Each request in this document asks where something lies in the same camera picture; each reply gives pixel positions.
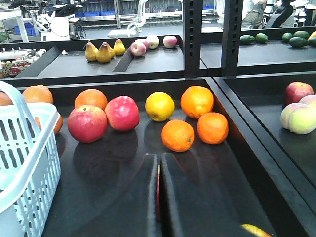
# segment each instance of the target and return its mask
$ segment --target plastic basket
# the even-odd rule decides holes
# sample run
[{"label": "plastic basket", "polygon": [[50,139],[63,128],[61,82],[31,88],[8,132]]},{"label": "plastic basket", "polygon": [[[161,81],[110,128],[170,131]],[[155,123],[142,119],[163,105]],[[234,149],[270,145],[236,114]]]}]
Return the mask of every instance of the plastic basket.
[{"label": "plastic basket", "polygon": [[26,104],[3,81],[0,90],[13,102],[0,106],[0,237],[40,237],[61,174],[53,132],[59,115],[52,104]]}]

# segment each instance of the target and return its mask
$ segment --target person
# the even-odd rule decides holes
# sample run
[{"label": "person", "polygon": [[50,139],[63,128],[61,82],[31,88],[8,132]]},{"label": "person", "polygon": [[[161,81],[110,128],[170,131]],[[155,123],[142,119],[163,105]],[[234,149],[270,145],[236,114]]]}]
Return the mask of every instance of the person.
[{"label": "person", "polygon": [[263,11],[267,0],[244,0],[242,22],[249,22],[253,29],[258,29],[263,22]]}]

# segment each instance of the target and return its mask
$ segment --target avocado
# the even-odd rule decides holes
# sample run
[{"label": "avocado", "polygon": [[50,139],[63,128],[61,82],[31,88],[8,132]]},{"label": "avocado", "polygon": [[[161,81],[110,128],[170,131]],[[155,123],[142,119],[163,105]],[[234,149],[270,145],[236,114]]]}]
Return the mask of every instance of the avocado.
[{"label": "avocado", "polygon": [[316,37],[311,38],[308,43],[311,47],[316,47]]},{"label": "avocado", "polygon": [[288,43],[293,48],[301,48],[301,47],[305,47],[305,46],[308,45],[307,39],[305,39],[303,37],[297,37],[297,36],[294,36],[294,37],[290,38]]},{"label": "avocado", "polygon": [[243,35],[240,36],[240,43],[244,44],[244,45],[248,45],[253,43],[256,40],[256,38],[254,36],[251,35]]},{"label": "avocado", "polygon": [[295,36],[308,39],[310,37],[310,33],[308,33],[307,31],[296,31],[293,34],[293,37],[295,37]]},{"label": "avocado", "polygon": [[288,41],[289,41],[290,38],[292,38],[292,37],[293,37],[292,33],[286,32],[286,33],[283,34],[282,40],[283,40],[284,43],[288,43]]},{"label": "avocado", "polygon": [[265,33],[256,34],[256,41],[258,43],[266,43],[268,41],[268,36]]}]

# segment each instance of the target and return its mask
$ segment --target lemon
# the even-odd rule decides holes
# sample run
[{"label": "lemon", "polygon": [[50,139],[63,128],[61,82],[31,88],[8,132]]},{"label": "lemon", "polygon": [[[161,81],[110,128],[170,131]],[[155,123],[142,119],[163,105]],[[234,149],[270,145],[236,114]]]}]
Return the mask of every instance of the lemon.
[{"label": "lemon", "polygon": [[173,99],[164,92],[154,92],[148,96],[145,102],[147,115],[156,122],[162,122],[170,118],[174,109]]}]

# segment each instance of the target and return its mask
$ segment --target pear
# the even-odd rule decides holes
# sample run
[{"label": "pear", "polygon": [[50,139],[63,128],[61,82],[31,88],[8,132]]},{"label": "pear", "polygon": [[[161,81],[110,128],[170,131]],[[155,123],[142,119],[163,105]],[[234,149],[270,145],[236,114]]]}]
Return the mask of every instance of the pear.
[{"label": "pear", "polygon": [[112,59],[110,47],[108,43],[102,43],[97,53],[97,61],[99,63],[107,63]]},{"label": "pear", "polygon": [[115,52],[115,55],[117,55],[117,56],[121,56],[125,53],[126,48],[125,48],[123,42],[121,41],[121,39],[117,39],[115,41],[113,50]]},{"label": "pear", "polygon": [[114,58],[115,52],[114,52],[114,50],[111,48],[110,45],[109,45],[109,50],[110,50],[110,53],[111,53],[112,58]]},{"label": "pear", "polygon": [[88,41],[88,43],[85,44],[83,49],[85,48],[85,57],[89,62],[95,62],[97,61],[97,53],[98,49],[93,45],[93,43]]}]

